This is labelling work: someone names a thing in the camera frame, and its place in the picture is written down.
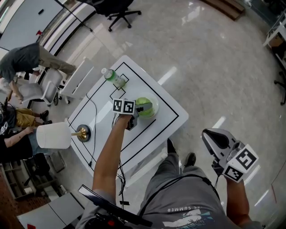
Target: gray t-shirt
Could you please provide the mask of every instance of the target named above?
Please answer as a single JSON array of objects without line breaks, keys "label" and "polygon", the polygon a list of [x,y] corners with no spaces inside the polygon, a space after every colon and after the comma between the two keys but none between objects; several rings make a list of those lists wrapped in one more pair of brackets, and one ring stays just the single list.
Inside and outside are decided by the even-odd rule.
[{"label": "gray t-shirt", "polygon": [[14,48],[0,60],[0,76],[10,83],[17,72],[24,72],[39,65],[39,43]]},{"label": "gray t-shirt", "polygon": [[[115,200],[106,192],[95,190],[97,194],[115,204]],[[76,229],[84,229],[88,220],[96,212],[106,211],[89,202]],[[153,223],[153,229],[239,229],[224,213],[221,203],[212,190],[202,179],[186,177],[175,184],[161,190],[147,205],[143,219]],[[133,229],[147,227],[127,223]],[[261,229],[259,222],[250,222],[243,229]]]}]

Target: black t-shirt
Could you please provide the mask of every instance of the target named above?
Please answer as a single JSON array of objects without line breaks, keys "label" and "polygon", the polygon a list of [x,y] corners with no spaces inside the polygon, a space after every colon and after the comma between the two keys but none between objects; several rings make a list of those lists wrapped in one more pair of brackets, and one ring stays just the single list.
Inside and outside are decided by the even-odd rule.
[{"label": "black t-shirt", "polygon": [[9,161],[18,161],[21,159],[27,159],[33,156],[32,146],[27,135],[25,135],[18,143],[7,148],[4,142],[5,138],[9,138],[12,135],[0,135],[0,162],[6,163]]}]

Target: tiled floor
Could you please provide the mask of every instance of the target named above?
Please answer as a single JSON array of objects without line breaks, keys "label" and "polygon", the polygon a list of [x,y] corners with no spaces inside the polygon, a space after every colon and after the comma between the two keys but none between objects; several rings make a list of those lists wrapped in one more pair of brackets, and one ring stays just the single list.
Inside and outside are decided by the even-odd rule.
[{"label": "tiled floor", "polygon": [[[142,11],[141,16],[128,17],[131,29],[121,20],[110,33],[110,21],[95,15],[88,21],[95,34],[79,29],[59,57],[79,65],[86,56],[100,71],[128,55],[156,81],[170,74],[162,86],[189,113],[189,120],[171,138],[182,160],[189,152],[196,153],[196,165],[212,182],[216,179],[212,157],[200,135],[225,116],[222,128],[250,144],[260,157],[246,180],[250,216],[275,228],[286,208],[286,168],[277,176],[286,160],[286,107],[280,106],[282,91],[273,83],[279,79],[278,64],[262,46],[267,25],[252,11],[233,22],[197,0],[136,0],[130,9]],[[60,101],[50,107],[50,118],[63,121],[78,103]],[[38,103],[33,108],[40,111],[46,106]],[[92,177],[72,149],[62,155],[67,167],[59,180],[86,203],[77,189],[81,184],[90,187]],[[128,210],[138,211],[154,172],[126,190]],[[219,179],[217,190],[226,207],[224,178]]]}]

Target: white table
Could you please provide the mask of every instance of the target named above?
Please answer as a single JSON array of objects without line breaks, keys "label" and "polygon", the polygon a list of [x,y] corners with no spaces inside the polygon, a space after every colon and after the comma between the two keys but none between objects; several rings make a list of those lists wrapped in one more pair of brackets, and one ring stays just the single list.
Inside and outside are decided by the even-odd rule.
[{"label": "white table", "polygon": [[[131,131],[125,130],[121,161],[126,173],[136,164],[153,152],[167,140],[189,117],[188,113],[169,95],[151,76],[128,56],[122,56],[112,67],[116,73],[127,81],[122,89],[117,89],[104,77],[93,86],[87,96],[97,106],[95,153],[94,130],[88,142],[80,142],[76,136],[72,137],[71,146],[84,166],[93,176],[96,160],[111,132],[114,113],[111,111],[112,99],[137,99],[145,93],[152,93],[159,101],[158,113],[151,119],[138,119],[138,125]],[[87,97],[81,101],[72,115],[66,120],[70,129],[81,124],[94,128],[96,108]]]}]

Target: sneaker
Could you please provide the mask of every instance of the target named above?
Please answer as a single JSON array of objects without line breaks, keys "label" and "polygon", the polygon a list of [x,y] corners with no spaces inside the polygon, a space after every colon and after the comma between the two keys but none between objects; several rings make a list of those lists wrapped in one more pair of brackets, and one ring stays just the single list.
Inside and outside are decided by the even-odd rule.
[{"label": "sneaker", "polygon": [[44,122],[43,125],[48,125],[48,124],[52,124],[52,123],[53,123],[52,120],[49,120],[49,121]]},{"label": "sneaker", "polygon": [[167,152],[168,153],[177,153],[172,140],[169,138],[167,139]]},{"label": "sneaker", "polygon": [[195,163],[196,163],[196,154],[189,153],[185,161],[185,167],[194,166]]},{"label": "sneaker", "polygon": [[44,111],[43,113],[40,114],[40,119],[45,121],[46,117],[48,117],[48,115],[49,115],[49,111],[46,110],[46,111]]}]

